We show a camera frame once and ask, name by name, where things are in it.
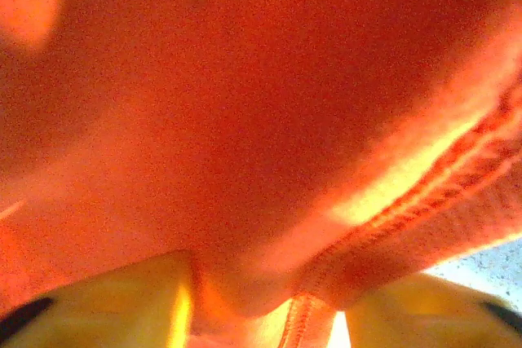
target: yellow plastic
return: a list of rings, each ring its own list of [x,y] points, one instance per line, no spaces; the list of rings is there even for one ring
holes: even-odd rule
[[[522,347],[522,338],[482,302],[506,306],[429,275],[398,280],[345,311],[352,348]]]
[[[191,291],[186,255],[151,258],[46,294],[55,303],[2,348],[181,348]]]

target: stitching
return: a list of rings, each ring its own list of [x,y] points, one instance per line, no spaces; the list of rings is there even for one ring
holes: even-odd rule
[[[409,192],[382,213],[334,242],[313,262],[312,273],[300,285],[292,301],[279,348],[299,348],[314,309],[318,293],[330,274],[336,254],[354,240],[351,249],[376,244],[395,232],[447,209],[463,197],[474,194],[505,174],[521,158],[522,83],[501,97],[497,109],[468,131],[443,154]]]

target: black stripe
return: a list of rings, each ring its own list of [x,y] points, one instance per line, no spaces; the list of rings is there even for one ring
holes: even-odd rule
[[[522,337],[522,316],[520,316],[520,314],[517,314],[504,306],[499,306],[491,302],[483,302],[481,305],[496,315],[504,323],[511,326]]]
[[[0,320],[0,345],[18,333],[53,303],[54,299],[43,297],[13,310],[6,318]]]

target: orange cloth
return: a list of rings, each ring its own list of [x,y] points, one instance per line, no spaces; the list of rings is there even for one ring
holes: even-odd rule
[[[522,232],[521,0],[48,6],[0,15],[0,311],[188,249],[194,341],[320,345]]]

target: orange fabric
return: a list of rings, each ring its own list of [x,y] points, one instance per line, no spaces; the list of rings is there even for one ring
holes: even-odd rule
[[[521,231],[496,207],[449,244],[437,214],[461,192],[400,227],[491,143],[518,143],[520,0],[60,6],[43,49],[1,52],[0,209],[19,204],[0,215],[0,311],[189,249],[194,341],[320,344],[339,302]],[[512,149],[464,191],[499,181]]]

